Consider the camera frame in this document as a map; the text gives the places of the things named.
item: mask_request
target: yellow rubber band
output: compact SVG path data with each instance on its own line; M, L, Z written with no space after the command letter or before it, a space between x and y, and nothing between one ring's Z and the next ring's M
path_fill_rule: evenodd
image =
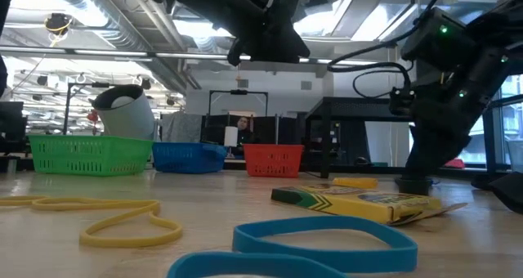
M181 226L173 221L158 217L160 202L157 200L97 200L90 198L50 198L43 195L10 196L0 198L0 206L30 206L32 209L65 211L81 209L133 209L131 212L108 217L90 225L80 233L80 243L104 248L138 248L166 244L181 237ZM92 234L124 220L149 212L149 222L172 231L153 237L112 238Z

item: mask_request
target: blue basket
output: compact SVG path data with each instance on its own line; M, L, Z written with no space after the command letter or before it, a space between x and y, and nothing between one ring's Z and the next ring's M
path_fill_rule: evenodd
M154 166L165 173L214 173L223 169L224 146L203 143L153 144Z

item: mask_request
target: ceiling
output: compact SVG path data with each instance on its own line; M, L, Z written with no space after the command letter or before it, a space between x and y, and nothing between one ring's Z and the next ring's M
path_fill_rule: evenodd
M310 48L312 57L332 59L405 32L429 1L326 0L322 5L311 6L311 0L301 0L294 28ZM495 1L440 0L437 4L453 16L470 21L492 7ZM43 22L51 13L65 13L74 21L67 38L55 47L121 52L227 53L233 38L224 29L213 29L210 22L179 3L172 15L166 15L161 8L151 0L12 0L0 45L49 47L54 38ZM361 61L387 61L389 56L387 50L378 50L359 58ZM10 87L15 89L11 93L12 100L24 101L33 121L45 122L41 118L52 116L53 121L61 123L66 84L83 79L86 83L126 84L141 83L147 78L152 85L146 92L153 98L156 114L183 108L182 97L186 91L237 87L238 69L224 61L111 56L86 59L72 54L43 56L34 52L4 52L3 58L11 73ZM298 95L320 95L319 87L325 73L324 65L244 62L240 67L240 78L249 80L249 90L269 87ZM47 86L37 83L39 76L47 76ZM315 86L310 92L301 92L302 81L311 81ZM81 122L90 109L88 99L101 91L89 87L78 90L71 105L74 105L72 111L78 111L79 120L71 127L76 130L79 130L77 127L87 128ZM34 100L33 93L42 95L42 100ZM175 97L177 103L167 105L167 96Z

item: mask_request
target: wooden table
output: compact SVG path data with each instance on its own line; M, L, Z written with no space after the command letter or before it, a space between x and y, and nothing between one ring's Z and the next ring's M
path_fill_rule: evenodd
M393 191L393 177L380 188ZM164 278L180 256L203 250L230 250L234 226L261 220L320 215L270 201L279 186L322 182L301 174L297 179L249 178L245 171L178 175L144 173L133 177L95 178L19 173L0 181L0 194L86 196L104 199L158 199L163 217L184 226L175 243L145 249L98 249L78 244L78 233L114 210L34 212L0 208L1 277ZM419 245L418 269L412 273L354 277L521 277L523 216L506 209L490 192L467 182L443 181L433 195L447 204L470 203L442 217L400 228ZM145 217L101 232L121 237L150 235L163 229ZM385 245L353 231L317 231L272 238L287 244L323 249L378 249Z

